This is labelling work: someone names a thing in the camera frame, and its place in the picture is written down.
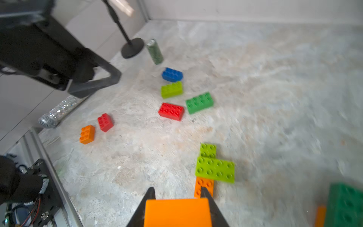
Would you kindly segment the small orange lego brick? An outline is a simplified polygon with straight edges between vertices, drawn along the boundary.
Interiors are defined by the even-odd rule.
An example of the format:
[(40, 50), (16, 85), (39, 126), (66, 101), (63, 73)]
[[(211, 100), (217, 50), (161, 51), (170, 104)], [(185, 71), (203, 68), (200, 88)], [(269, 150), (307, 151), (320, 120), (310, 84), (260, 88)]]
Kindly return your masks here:
[(327, 211), (326, 206), (317, 207), (314, 227), (324, 227), (326, 211)]

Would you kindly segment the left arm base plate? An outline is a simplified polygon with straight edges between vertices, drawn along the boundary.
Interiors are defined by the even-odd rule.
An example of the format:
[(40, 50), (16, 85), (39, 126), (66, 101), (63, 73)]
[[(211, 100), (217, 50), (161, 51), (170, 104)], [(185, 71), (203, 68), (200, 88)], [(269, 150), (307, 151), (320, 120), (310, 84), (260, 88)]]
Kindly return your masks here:
[(34, 205), (21, 227), (44, 227), (52, 222), (62, 202), (50, 169), (44, 159), (38, 159), (26, 174), (21, 175), (18, 187), (20, 202)]

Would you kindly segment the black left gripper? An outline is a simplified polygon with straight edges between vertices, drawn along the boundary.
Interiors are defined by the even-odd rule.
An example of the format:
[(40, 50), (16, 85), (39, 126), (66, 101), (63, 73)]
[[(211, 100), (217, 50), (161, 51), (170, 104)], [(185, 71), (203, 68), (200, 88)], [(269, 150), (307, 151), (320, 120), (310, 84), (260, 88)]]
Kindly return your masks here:
[[(53, 16), (55, 1), (1, 1), (1, 72), (24, 75), (54, 89), (87, 97), (115, 85), (122, 73), (87, 52)], [(109, 77), (94, 80), (95, 67)]]

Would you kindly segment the dark green lego brick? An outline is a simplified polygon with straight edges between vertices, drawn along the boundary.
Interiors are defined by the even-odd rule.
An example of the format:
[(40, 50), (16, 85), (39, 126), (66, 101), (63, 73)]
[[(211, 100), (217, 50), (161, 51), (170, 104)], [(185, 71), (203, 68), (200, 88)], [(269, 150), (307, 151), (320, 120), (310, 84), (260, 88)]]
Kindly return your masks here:
[(361, 227), (363, 191), (344, 183), (332, 183), (329, 189), (325, 227)]

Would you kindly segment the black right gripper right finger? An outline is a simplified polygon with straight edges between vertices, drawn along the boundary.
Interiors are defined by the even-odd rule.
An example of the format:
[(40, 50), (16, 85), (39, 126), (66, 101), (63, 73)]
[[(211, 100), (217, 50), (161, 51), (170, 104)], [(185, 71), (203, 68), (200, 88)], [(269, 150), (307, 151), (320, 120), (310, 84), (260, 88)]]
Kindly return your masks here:
[(214, 199), (208, 192), (208, 190), (204, 187), (201, 188), (201, 198), (207, 198), (209, 202), (209, 209), (211, 213), (211, 221), (212, 227), (229, 227), (226, 219), (224, 218), (223, 214), (221, 213), (220, 209), (218, 208), (217, 204), (215, 203)]

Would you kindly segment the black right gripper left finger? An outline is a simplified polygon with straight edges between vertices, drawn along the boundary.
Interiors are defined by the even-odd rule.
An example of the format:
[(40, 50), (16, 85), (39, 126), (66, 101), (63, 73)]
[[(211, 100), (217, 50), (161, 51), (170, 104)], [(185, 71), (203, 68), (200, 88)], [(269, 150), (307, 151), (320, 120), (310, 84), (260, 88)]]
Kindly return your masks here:
[(126, 227), (144, 227), (146, 202), (155, 198), (154, 187), (149, 187)]

